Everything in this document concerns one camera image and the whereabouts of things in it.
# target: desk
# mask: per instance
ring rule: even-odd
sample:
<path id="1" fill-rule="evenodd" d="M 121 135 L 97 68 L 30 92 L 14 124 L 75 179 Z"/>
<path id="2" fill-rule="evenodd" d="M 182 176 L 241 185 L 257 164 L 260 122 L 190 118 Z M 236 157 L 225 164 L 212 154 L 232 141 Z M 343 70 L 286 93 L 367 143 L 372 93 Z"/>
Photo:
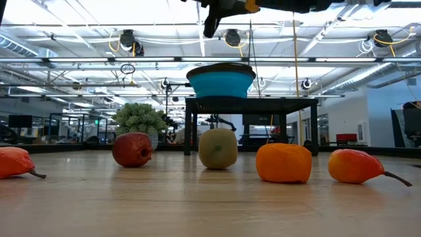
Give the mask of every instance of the desk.
<path id="1" fill-rule="evenodd" d="M 184 129 L 184 155 L 191 155 L 191 150 L 197 151 L 197 115 L 279 115 L 280 142 L 287 140 L 287 115 L 310 107 L 311 119 L 311 151 L 313 156 L 318 155 L 317 132 L 317 104 L 318 99 L 259 99 L 259 98 L 234 98 L 234 97 L 203 97 L 186 98 L 186 127 Z"/>

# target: green plant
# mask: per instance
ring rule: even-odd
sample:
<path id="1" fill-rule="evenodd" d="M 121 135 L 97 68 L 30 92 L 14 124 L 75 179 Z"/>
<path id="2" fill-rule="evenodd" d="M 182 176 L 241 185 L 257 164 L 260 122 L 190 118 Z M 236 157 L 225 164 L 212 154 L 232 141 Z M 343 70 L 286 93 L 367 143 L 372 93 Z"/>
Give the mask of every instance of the green plant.
<path id="1" fill-rule="evenodd" d="M 167 128 L 162 120 L 164 112 L 156 111 L 150 104 L 127 103 L 123 109 L 112 116 L 119 127 L 117 135 L 127 132 L 154 133 Z"/>

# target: blue container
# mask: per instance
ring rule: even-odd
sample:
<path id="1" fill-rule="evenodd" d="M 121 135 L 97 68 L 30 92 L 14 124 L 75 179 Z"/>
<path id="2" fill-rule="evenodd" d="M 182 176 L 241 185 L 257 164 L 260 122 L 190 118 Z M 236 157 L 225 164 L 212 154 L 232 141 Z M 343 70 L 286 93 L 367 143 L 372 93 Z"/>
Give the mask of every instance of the blue container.
<path id="1" fill-rule="evenodd" d="M 238 63 L 218 63 L 201 66 L 187 73 L 196 97 L 231 96 L 247 98 L 247 90 L 256 74 L 250 66 Z"/>

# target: fake fruit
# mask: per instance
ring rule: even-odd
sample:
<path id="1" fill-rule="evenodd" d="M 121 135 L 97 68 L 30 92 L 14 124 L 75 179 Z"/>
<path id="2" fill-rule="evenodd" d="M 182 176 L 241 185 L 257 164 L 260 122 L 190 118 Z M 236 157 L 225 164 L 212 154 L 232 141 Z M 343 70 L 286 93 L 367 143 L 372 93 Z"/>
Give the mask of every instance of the fake fruit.
<path id="1" fill-rule="evenodd" d="M 0 178 L 27 172 L 38 178 L 47 177 L 47 175 L 35 172 L 34 162 L 26 150 L 17 147 L 0 147 Z"/>
<path id="2" fill-rule="evenodd" d="M 257 151 L 256 169 L 266 181 L 306 183 L 311 173 L 311 152 L 294 144 L 267 144 Z"/>
<path id="3" fill-rule="evenodd" d="M 114 160 L 123 167 L 140 167 L 152 157 L 149 137 L 141 132 L 129 132 L 117 137 L 113 147 Z"/>
<path id="4" fill-rule="evenodd" d="M 352 184 L 362 184 L 383 174 L 396 178 L 408 187 L 412 186 L 410 182 L 384 171 L 382 163 L 374 156 L 352 149 L 339 149 L 332 152 L 329 158 L 329 173 L 337 181 Z"/>
<path id="5" fill-rule="evenodd" d="M 224 128 L 207 130 L 199 141 L 199 158 L 210 169 L 225 169 L 235 164 L 238 156 L 234 132 Z"/>

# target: orange pear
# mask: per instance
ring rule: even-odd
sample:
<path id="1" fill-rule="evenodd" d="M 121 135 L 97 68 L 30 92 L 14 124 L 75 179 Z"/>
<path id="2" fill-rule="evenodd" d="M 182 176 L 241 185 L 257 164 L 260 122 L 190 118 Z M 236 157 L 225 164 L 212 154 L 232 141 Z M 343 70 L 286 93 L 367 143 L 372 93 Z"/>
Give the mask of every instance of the orange pear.
<path id="1" fill-rule="evenodd" d="M 329 173 L 337 181 L 352 184 L 362 184 L 371 178 L 386 175 L 396 178 L 408 187 L 412 186 L 410 182 L 384 171 L 383 165 L 374 156 L 352 149 L 332 152 L 329 158 Z"/>

